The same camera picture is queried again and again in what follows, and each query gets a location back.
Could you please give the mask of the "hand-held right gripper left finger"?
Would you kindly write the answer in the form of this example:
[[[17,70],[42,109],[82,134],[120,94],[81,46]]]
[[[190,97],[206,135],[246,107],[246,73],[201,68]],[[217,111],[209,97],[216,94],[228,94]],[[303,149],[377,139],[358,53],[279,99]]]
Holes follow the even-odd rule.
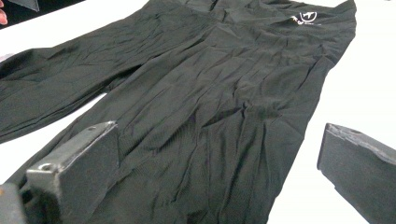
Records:
[[[115,184],[118,135],[114,121],[92,125],[27,169],[45,224],[85,224],[90,219]]]

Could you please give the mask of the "black pants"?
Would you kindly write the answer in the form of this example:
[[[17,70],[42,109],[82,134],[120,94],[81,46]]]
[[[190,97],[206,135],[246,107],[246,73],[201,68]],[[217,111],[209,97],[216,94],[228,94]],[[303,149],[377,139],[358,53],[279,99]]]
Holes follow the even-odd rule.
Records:
[[[356,5],[148,0],[0,62],[0,144],[74,114],[45,147],[114,121],[113,186],[73,224],[267,224]]]

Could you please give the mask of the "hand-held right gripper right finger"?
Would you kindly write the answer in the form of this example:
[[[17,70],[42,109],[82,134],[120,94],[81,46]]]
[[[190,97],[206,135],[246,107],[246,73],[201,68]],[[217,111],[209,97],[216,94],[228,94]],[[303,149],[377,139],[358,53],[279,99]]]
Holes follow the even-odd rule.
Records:
[[[328,123],[317,168],[369,224],[396,224],[396,149]]]

